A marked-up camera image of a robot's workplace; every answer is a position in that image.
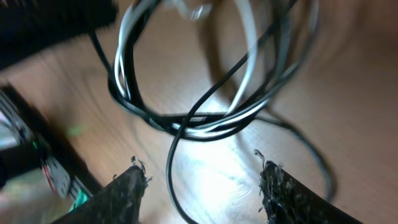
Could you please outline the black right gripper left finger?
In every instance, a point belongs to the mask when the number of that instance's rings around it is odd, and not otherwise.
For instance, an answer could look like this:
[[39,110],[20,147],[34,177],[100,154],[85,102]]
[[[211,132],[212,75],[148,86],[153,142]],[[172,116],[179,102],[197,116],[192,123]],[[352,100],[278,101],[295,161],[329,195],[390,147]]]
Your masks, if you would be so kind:
[[82,205],[55,220],[57,224],[136,224],[145,189],[145,163],[131,158],[132,166]]

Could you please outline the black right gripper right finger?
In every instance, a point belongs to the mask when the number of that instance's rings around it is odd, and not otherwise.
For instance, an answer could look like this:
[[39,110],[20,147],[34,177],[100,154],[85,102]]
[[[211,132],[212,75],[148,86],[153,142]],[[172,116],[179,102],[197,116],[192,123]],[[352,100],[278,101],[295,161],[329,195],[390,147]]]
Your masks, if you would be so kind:
[[260,173],[262,207],[267,223],[272,224],[334,224],[359,223],[315,192],[293,178],[281,166],[265,160],[257,149],[254,154],[262,159]]

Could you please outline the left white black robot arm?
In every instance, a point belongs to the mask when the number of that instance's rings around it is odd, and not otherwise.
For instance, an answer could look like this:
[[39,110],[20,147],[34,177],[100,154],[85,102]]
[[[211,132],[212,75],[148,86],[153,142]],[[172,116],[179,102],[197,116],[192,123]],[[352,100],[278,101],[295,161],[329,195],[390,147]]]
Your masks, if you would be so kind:
[[113,0],[1,2],[1,185],[40,169],[61,198],[92,197],[101,184],[54,123],[73,104],[76,67],[49,58],[57,47],[88,36],[101,61],[96,30],[113,24]]

